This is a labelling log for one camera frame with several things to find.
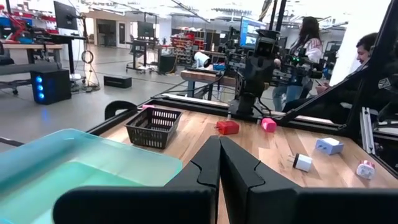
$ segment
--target door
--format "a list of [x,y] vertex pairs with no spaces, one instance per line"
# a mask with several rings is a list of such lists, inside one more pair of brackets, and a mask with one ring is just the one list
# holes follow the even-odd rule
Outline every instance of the door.
[[126,40],[126,23],[118,22],[118,47],[127,48]]

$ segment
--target man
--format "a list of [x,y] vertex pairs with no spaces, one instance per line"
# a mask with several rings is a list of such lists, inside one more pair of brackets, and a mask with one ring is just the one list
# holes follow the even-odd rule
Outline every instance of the man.
[[[372,33],[365,35],[362,37],[358,44],[356,45],[357,48],[357,60],[361,63],[366,62],[370,56],[371,47],[374,45],[377,38],[377,33]],[[395,67],[388,67],[387,72],[391,72],[391,69],[395,69]],[[320,94],[330,88],[329,84],[324,83],[323,85],[317,86],[317,93]],[[347,85],[337,91],[335,94],[331,96],[326,96],[324,102],[321,102],[306,111],[303,112],[305,116],[312,116],[317,118],[329,119],[330,121],[337,123],[337,124],[344,124],[347,120],[349,115],[350,109],[344,108],[341,103],[348,103],[353,104],[356,98],[356,94],[359,88],[359,82],[352,83]],[[385,91],[377,91],[377,94],[374,95],[371,99],[365,102],[364,106],[369,107],[374,110],[381,110],[389,101],[389,97],[387,96],[388,93]],[[283,112],[288,112],[291,109],[297,108],[300,105],[304,104],[310,100],[307,99],[299,99],[294,100],[291,102],[286,103]]]

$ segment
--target black basket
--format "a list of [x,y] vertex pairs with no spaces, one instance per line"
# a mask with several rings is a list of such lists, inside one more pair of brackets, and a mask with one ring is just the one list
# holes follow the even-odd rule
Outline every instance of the black basket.
[[146,108],[126,124],[131,143],[165,149],[174,135],[181,112]]

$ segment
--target teal plastic bin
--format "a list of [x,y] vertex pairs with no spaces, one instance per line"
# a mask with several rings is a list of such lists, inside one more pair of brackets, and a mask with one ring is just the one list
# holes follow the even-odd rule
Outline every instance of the teal plastic bin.
[[64,129],[0,154],[0,224],[52,223],[63,193],[87,185],[164,186],[180,160]]

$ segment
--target long dark hair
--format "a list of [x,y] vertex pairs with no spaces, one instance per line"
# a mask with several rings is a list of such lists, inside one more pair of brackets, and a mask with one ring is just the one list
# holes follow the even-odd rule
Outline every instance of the long dark hair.
[[321,40],[319,35],[319,23],[317,19],[312,16],[304,17],[302,27],[298,35],[297,45],[304,45],[312,38]]

